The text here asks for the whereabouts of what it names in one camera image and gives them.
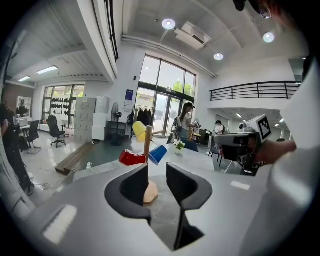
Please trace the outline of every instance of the black cap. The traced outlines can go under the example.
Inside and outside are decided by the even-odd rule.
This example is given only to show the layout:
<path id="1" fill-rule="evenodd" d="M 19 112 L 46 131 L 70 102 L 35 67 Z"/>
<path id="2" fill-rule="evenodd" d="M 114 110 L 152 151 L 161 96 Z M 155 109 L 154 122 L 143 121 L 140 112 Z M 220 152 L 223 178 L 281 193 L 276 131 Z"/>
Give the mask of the black cap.
<path id="1" fill-rule="evenodd" d="M 235 8 L 239 11 L 242 12 L 245 9 L 246 6 L 246 1 L 247 0 L 233 0 L 233 3 L 235 5 Z M 248 0 L 253 7 L 253 9 L 260 14 L 259 12 L 259 4 L 257 0 Z"/>

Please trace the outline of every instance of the air conditioner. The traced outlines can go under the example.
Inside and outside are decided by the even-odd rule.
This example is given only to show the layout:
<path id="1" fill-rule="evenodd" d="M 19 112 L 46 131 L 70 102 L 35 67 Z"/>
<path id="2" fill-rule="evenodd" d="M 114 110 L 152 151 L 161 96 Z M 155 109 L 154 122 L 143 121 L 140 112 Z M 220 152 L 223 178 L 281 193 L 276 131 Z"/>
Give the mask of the air conditioner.
<path id="1" fill-rule="evenodd" d="M 211 38 L 200 28 L 188 21 L 181 29 L 176 29 L 174 32 L 177 34 L 175 37 L 176 39 L 186 43 L 196 50 L 203 48 L 206 43 L 211 40 Z"/>

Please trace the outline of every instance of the fluorescent light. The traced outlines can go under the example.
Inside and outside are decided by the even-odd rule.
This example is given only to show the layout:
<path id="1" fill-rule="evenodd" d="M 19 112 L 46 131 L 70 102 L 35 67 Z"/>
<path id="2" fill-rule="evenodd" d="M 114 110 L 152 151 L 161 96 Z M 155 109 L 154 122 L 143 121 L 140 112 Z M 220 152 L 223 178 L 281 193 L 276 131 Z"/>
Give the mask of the fluorescent light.
<path id="1" fill-rule="evenodd" d="M 216 53 L 213 57 L 216 61 L 221 61 L 224 59 L 224 55 L 222 53 Z"/>
<path id="2" fill-rule="evenodd" d="M 166 30 L 173 30 L 176 26 L 176 23 L 173 19 L 166 18 L 164 21 L 162 21 L 162 27 Z"/>
<path id="3" fill-rule="evenodd" d="M 21 78 L 20 80 L 18 80 L 19 82 L 23 82 L 26 81 L 30 78 L 30 76 L 25 76 L 24 78 Z"/>
<path id="4" fill-rule="evenodd" d="M 46 72 L 49 72 L 49 71 L 52 71 L 52 70 L 57 70 L 57 69 L 58 68 L 56 66 L 51 66 L 51 67 L 48 67 L 46 69 L 40 70 L 37 73 L 38 74 L 43 74 L 43 73 L 46 73 Z"/>
<path id="5" fill-rule="evenodd" d="M 263 41 L 265 41 L 266 43 L 271 43 L 274 40 L 275 40 L 275 36 L 270 32 L 267 32 L 263 35 Z"/>

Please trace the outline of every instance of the black railing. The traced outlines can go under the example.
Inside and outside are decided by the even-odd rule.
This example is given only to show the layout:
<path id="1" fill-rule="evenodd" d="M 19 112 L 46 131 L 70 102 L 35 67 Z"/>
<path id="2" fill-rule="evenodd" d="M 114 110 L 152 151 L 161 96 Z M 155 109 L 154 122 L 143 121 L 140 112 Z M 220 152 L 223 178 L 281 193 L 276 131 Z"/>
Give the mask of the black railing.
<path id="1" fill-rule="evenodd" d="M 299 81 L 269 81 L 245 83 L 210 90 L 210 101 L 249 98 L 274 98 L 289 100 L 298 90 Z"/>
<path id="2" fill-rule="evenodd" d="M 114 23 L 114 1 L 113 0 L 104 0 L 106 6 L 106 15 L 108 18 L 110 41 L 112 45 L 113 55 L 115 61 L 119 59 L 117 41 L 116 41 L 116 32 L 115 32 L 115 23 Z"/>

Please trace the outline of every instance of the wooden stand base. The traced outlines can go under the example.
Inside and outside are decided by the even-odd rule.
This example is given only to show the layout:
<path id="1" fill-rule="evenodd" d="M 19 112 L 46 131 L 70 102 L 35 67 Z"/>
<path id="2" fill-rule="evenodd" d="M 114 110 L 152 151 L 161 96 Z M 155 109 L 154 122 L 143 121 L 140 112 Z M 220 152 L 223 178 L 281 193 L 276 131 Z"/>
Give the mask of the wooden stand base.
<path id="1" fill-rule="evenodd" d="M 144 204 L 151 204 L 156 197 L 158 196 L 159 192 L 157 189 L 157 185 L 149 180 L 149 186 L 147 187 L 144 197 L 143 197 L 143 203 Z"/>

